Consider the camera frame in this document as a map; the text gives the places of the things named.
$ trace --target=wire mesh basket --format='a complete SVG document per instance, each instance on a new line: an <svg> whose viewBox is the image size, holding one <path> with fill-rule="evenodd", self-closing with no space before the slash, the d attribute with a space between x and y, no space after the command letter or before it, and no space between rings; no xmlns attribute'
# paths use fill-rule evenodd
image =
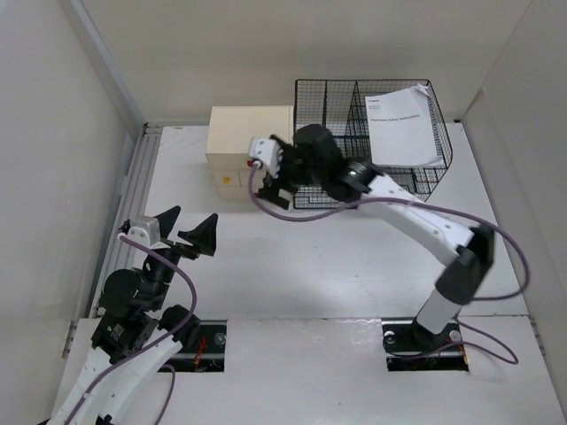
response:
<svg viewBox="0 0 567 425"><path fill-rule="evenodd" d="M382 166L380 152L370 151L366 96L377 96L422 84L428 88L429 113L437 154L435 166ZM453 149L439 103L429 80L296 80L294 131L321 124L335 137L343 155L368 159L389 174L402 188L423 201L433 192L453 160ZM318 186L304 186L294 198L296 209L334 208L339 202Z"/></svg>

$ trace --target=white wall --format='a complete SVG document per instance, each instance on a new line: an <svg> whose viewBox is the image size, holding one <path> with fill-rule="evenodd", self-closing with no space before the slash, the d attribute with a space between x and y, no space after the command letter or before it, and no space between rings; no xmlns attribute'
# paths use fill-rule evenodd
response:
<svg viewBox="0 0 567 425"><path fill-rule="evenodd" d="M530 0L85 0L147 120L292 104L297 78L429 78L461 118Z"/></svg>
<svg viewBox="0 0 567 425"><path fill-rule="evenodd" d="M0 0L0 412L47 418L125 127L58 0Z"/></svg>
<svg viewBox="0 0 567 425"><path fill-rule="evenodd" d="M525 299L567 412L564 0L533 0L464 117L493 207L532 262Z"/></svg>

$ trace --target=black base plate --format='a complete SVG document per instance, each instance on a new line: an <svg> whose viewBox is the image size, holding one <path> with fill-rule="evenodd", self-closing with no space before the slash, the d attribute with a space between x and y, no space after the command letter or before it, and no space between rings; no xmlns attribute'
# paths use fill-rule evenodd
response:
<svg viewBox="0 0 567 425"><path fill-rule="evenodd" d="M198 369L195 370L195 356L202 338L205 338L205 349L201 353ZM191 347L183 347L167 363L173 366L176 372L224 372L226 341L226 321L201 321L196 343Z"/></svg>
<svg viewBox="0 0 567 425"><path fill-rule="evenodd" d="M452 331L461 334L457 323L448 323L443 332L436 336L435 341L419 342L414 337L412 322L413 318L382 320L384 349L388 353L386 365L389 371L469 370L462 346L450 347L423 359L404 359L404 356L430 352L435 347L450 343L449 334Z"/></svg>

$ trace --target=cable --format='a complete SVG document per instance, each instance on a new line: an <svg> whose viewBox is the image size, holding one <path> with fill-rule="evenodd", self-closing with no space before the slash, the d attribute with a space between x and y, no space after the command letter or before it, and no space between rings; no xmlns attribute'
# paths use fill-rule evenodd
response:
<svg viewBox="0 0 567 425"><path fill-rule="evenodd" d="M413 201L408 201L406 199L400 199L398 197L367 197L367 198L364 198L364 199L359 199L358 201L349 202L348 204L343 204L343 205L338 206L337 208L334 208L332 210L321 212L321 213L315 214L315 215L309 215L307 217L293 217L293 216L290 216L290 215L284 215L284 214L280 214L279 212L275 212L275 211L267 208L259 199L256 198L256 196L254 194L254 189L252 187L252 180L254 178L254 175L256 174L256 171L258 171L259 167L260 167L259 161L255 161L252 164L252 171L250 172L250 178L248 179L248 195L250 196L251 200L256 204L256 206L258 206L258 208L260 208L263 212L265 212L268 215L271 215L272 217L274 217L276 219L284 220L284 221L291 221L291 222L294 222L294 223L305 223L305 222L309 222L309 221L325 219L327 217L330 217L333 214L341 213L344 210L349 210L349 209L351 209L355 206L363 205L363 204L370 204L370 203L373 203L373 202L386 202L386 203L389 203L389 204L404 204L404 205L411 204L411 206L415 207L415 208L421 208L423 210L430 210L430 211L435 211L437 213L444 213L444 214L454 215L454 216L457 216L457 217L462 217L462 218L467 219L467 220L472 220L472 221L475 221L477 223L484 224L484 225L488 226L489 228L491 228L492 230L494 230L496 233L500 234L512 246L512 248L514 248L518 257L520 258L520 261L522 262L522 267L524 268L524 284L520 285L520 288L518 290L510 292L509 294L499 295L499 296L496 296L496 297L474 297L472 300L473 301L501 301L503 299L510 299L510 298L516 297L516 296L524 293L524 291L527 290L528 286L530 286L531 279L532 279L532 270L530 268L530 264L528 262L528 259L524 254L524 251L522 251L522 248L520 248L520 245L516 242L516 240L507 231L505 231L503 228L499 227L498 225L491 223L488 220L482 219L482 218L480 218L480 217L478 217L474 214L469 214L468 212L461 212L461 211L457 211L457 210L452 210L450 208L445 208L443 206L429 205L429 204L424 204L424 203L414 203Z"/></svg>
<svg viewBox="0 0 567 425"><path fill-rule="evenodd" d="M171 383L169 384L169 392L167 393L166 401L161 408L161 412L159 412L158 419L153 423L153 425L159 425L163 415L166 414L167 406L169 406L169 400L171 400L171 395L174 393L175 387L175 368L168 364L163 365L161 368L169 369L169 372L171 372Z"/></svg>
<svg viewBox="0 0 567 425"><path fill-rule="evenodd" d="M410 355L410 356L402 355L402 354L396 354L394 352L389 352L389 351L386 351L386 352L388 354L391 354L391 355L398 357L400 359L411 361L411 360L428 358L432 354L436 354L438 352L443 352L447 348L455 347L456 345L468 345L469 347L473 347L473 348L476 348L477 350L485 352L486 354L490 354L491 356L495 357L496 359L502 360L503 362L508 363L510 365L517 365L520 362L519 358L514 353L514 351L510 347L508 347L502 340L498 339L496 336L490 335L489 333L485 332L484 330L480 330L479 328L474 328L471 325L467 325L466 323L463 323L462 321L460 321L457 318L455 318L455 320L463 328L472 330L473 332L476 332L477 334L480 334L482 336L487 337L488 339L492 339L493 341L495 341L500 347L502 347L504 350L506 350L512 356L512 359L506 359L505 357L502 357L500 354L497 354L497 353L493 352L492 350L488 350L487 348L483 347L482 345L470 343L468 341L453 341L452 343L441 345L439 348L436 348L435 350L431 350L430 352L420 352L419 354Z"/></svg>
<svg viewBox="0 0 567 425"><path fill-rule="evenodd" d="M164 265L168 266L169 268L171 268L174 272L176 272L177 274L179 274L189 285L189 289L191 291L191 295L192 295L192 300L191 300L191 306L189 309L189 312L187 313L187 315L183 318L182 321L180 321L177 325L175 325L170 331L168 331L166 334L160 336L158 339L156 339L155 341L153 341L152 343L146 345L144 348L142 348L140 351L135 352L133 354L130 354L129 356L125 357L124 359L114 363L112 366L108 367L104 372L102 372L99 376L97 376L97 378L95 378L95 380L93 380L93 382L89 385L89 387L85 390L84 394L82 395L81 399L77 402L77 404L75 405L74 409L71 411L71 413L69 414L69 416L67 417L67 419L65 420L64 425L70 425L71 421L73 420L74 416L77 414L77 412L79 411L79 409L81 408L81 406L83 405L83 403L85 402L87 396L90 394L90 392L98 385L98 383L100 383L105 376L107 376L108 374L110 374L113 370L116 370L118 367L122 366L124 363L131 361L132 359L135 359L136 357L138 357L141 354L144 354L145 352L147 352L148 350L150 350L151 348L153 348L154 346L156 346L157 344L161 343L162 341L164 341L166 338L170 337L171 335L173 335L175 332L177 332L179 329L181 329L191 318L191 316L193 315L193 313L195 312L195 307L197 306L197 290L195 289L195 285L193 284L193 281L191 280L191 278L185 273L183 272L183 270L178 267L177 265L175 265L174 263L172 263L171 261L169 261L168 259L163 258L161 255L159 255L157 252L152 251L150 248L146 248L145 246L131 241L130 239L128 239L127 237L125 237L123 234L119 235L119 239L123 242L126 243L134 248L136 248L137 250L143 251L146 254L148 254L150 257L154 257L157 261L159 261L160 263L163 263Z"/></svg>

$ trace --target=white panel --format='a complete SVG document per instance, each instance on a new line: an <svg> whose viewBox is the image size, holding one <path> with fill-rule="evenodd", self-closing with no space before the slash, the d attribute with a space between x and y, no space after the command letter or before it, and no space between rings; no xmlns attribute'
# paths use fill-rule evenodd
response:
<svg viewBox="0 0 567 425"><path fill-rule="evenodd" d="M428 78L460 118L529 0L86 0L147 120L292 104L298 78Z"/></svg>
<svg viewBox="0 0 567 425"><path fill-rule="evenodd" d="M0 1L0 412L46 419L126 129L58 0Z"/></svg>
<svg viewBox="0 0 567 425"><path fill-rule="evenodd" d="M229 321L226 370L177 374L161 425L564 425L525 317L474 317L517 353L518 366L468 349L470 372L387 372L377 320ZM73 385L96 321L81 321L59 403ZM464 330L463 338L502 349ZM124 425L155 420L169 374L158 374Z"/></svg>
<svg viewBox="0 0 567 425"><path fill-rule="evenodd" d="M430 203L494 220L462 126L448 126L453 164ZM197 285L202 319L413 316L443 266L421 245L384 221L355 211L312 223L274 220L251 204L221 201L205 158L207 127L166 127L145 213L180 205L172 232L195 228L219 214L213 258L183 259ZM136 254L140 267L144 255ZM498 239L496 261L481 296L517 289L509 257ZM176 276L166 305L189 305L187 285ZM527 313L522 298L474 303L469 314Z"/></svg>
<svg viewBox="0 0 567 425"><path fill-rule="evenodd" d="M567 3L534 0L465 120L501 222L532 262L526 294L567 410Z"/></svg>

